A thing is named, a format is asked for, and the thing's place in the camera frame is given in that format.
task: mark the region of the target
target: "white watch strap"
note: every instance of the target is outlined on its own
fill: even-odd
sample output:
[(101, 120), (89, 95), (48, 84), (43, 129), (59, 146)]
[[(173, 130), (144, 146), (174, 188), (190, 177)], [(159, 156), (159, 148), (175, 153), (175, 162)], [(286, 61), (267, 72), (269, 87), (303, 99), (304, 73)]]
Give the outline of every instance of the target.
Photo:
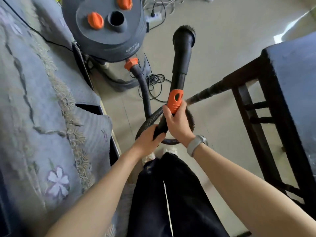
[(201, 143), (204, 143), (205, 145), (209, 145), (208, 142), (207, 142), (207, 139), (203, 136), (203, 135), (197, 135), (195, 136), (195, 138), (189, 143), (186, 151), (187, 153), (193, 157), (193, 152), (194, 150), (196, 149), (196, 147), (201, 144)]

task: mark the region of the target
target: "person's leg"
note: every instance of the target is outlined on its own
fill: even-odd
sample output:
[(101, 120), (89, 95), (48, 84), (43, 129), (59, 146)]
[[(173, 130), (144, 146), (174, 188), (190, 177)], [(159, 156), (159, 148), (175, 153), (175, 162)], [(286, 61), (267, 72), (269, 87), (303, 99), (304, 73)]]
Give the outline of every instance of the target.
[(127, 237), (172, 237), (159, 162), (146, 163), (138, 176)]
[(201, 183), (175, 154), (160, 160), (174, 237), (229, 237)]

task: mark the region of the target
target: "orange handle grip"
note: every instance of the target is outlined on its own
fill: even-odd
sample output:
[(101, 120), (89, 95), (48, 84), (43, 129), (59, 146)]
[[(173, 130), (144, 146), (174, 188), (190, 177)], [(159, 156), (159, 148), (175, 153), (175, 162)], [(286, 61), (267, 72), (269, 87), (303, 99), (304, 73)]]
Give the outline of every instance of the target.
[(169, 93), (167, 106), (172, 114), (175, 114), (182, 103), (183, 90), (172, 90)]

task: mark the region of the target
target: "gray floor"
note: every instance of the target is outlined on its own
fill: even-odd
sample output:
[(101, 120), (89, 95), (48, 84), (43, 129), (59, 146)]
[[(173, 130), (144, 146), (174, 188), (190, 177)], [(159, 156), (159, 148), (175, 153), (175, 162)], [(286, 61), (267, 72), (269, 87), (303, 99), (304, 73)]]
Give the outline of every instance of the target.
[[(185, 0), (176, 6), (172, 15), (167, 16), (163, 25), (147, 34), (142, 51), (146, 53), (155, 74), (161, 73), (171, 79), (174, 55), (172, 35), (184, 24), (195, 28), (196, 43), (184, 86), (184, 97), (187, 98), (258, 57), (263, 48), (285, 38), (291, 39), (316, 31), (315, 19), (310, 13), (306, 14), (313, 1), (214, 0), (213, 3), (205, 3), (202, 0)], [(110, 68), (122, 67), (123, 63), (110, 65)], [(128, 75), (124, 69), (116, 71)], [(118, 144), (124, 152), (133, 144), (145, 120), (138, 88), (115, 93), (97, 73), (93, 79), (97, 83), (105, 110), (112, 118)], [(249, 90), (254, 101), (264, 99), (258, 83), (252, 84)], [(167, 99), (168, 91), (169, 84), (163, 83), (161, 99)], [(161, 103), (152, 101), (151, 105), (152, 111), (155, 111)], [(197, 103), (190, 110), (196, 121), (195, 133), (206, 136), (215, 151), (262, 177), (231, 91)], [(258, 114), (269, 116), (269, 111), (259, 111)], [(283, 180), (296, 185), (286, 155), (281, 151), (282, 145), (275, 127), (267, 124), (264, 131)], [(233, 236), (246, 230), (195, 160), (186, 154), (184, 147), (178, 145), (178, 150), (180, 158), (199, 177), (228, 233)], [(140, 166), (133, 172), (133, 181), (136, 181), (139, 169)]]

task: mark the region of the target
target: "floral pattern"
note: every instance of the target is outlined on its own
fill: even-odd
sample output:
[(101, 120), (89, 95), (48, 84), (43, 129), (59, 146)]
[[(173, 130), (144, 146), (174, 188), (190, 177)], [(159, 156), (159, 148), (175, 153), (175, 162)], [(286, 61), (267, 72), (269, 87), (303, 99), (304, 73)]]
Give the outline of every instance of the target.
[(53, 185), (47, 191), (48, 194), (52, 195), (53, 197), (58, 197), (60, 193), (63, 198), (68, 196), (69, 178), (68, 175), (64, 174), (62, 167), (58, 166), (56, 171), (50, 171), (47, 180), (53, 183)]
[(15, 20), (10, 13), (7, 13), (2, 7), (0, 7), (0, 22), (6, 26), (11, 27), (12, 31), (16, 35), (22, 35), (22, 31), (17, 24), (15, 24)]

